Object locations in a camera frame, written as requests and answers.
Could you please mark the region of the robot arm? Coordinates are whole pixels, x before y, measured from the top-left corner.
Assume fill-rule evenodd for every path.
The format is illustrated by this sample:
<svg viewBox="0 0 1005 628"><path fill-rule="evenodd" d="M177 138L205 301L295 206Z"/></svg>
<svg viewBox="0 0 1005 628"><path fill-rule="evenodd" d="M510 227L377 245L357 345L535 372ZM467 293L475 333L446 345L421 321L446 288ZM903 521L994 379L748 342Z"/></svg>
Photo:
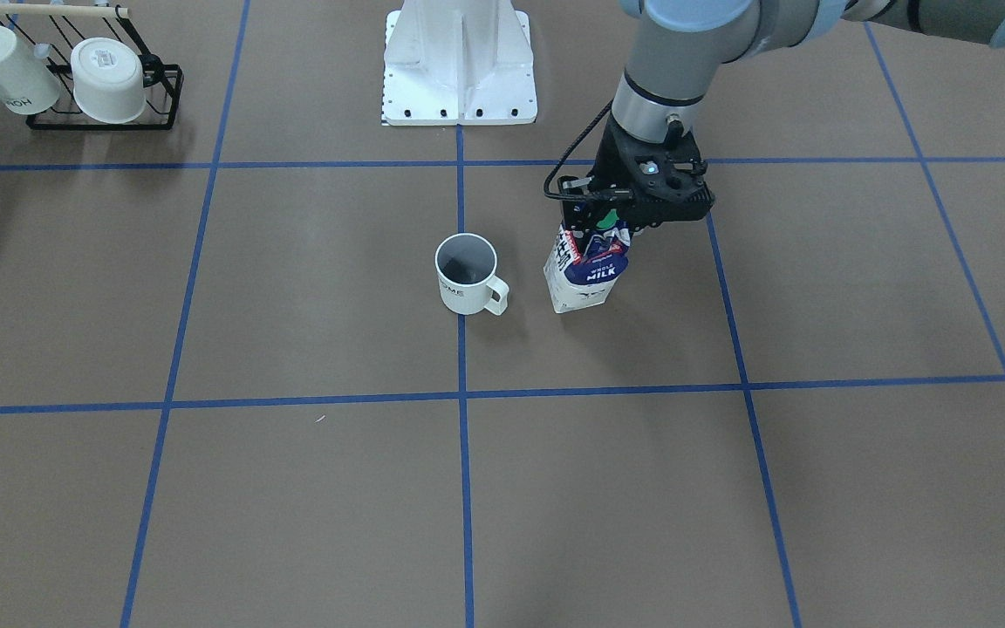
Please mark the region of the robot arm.
<svg viewBox="0 0 1005 628"><path fill-rule="evenodd" d="M582 178L550 172L571 232L695 222L713 209L694 122L718 68L801 46L838 21L1005 49L1005 1L626 1L639 23Z"/></svg>

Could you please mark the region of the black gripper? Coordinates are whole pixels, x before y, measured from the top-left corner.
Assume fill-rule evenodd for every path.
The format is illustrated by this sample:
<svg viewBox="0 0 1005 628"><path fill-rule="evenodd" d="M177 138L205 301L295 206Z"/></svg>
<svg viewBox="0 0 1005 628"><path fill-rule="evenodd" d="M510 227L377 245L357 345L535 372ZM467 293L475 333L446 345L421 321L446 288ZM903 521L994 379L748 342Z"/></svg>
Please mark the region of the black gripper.
<svg viewBox="0 0 1005 628"><path fill-rule="evenodd" d="M667 119L655 143L634 138L608 119L589 173L558 180L563 226L589 235L609 215L633 232L702 220L715 204L707 171L693 133L678 116Z"/></svg>

